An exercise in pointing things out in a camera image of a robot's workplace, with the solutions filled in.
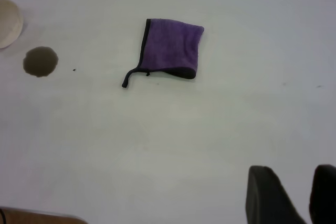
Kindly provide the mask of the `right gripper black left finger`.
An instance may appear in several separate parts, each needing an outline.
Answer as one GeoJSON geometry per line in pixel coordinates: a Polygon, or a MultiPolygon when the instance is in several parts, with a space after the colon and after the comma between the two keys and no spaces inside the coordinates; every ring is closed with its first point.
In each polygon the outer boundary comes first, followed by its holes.
{"type": "Polygon", "coordinates": [[[278,176],[266,166],[251,166],[246,195],[248,224],[305,223],[278,176]]]}

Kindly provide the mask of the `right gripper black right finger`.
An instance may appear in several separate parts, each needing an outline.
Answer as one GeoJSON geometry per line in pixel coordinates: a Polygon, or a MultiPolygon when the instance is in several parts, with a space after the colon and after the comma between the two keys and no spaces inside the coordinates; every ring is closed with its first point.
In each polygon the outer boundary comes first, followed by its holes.
{"type": "Polygon", "coordinates": [[[310,195],[309,212],[312,223],[335,223],[335,167],[319,165],[310,195]]]}

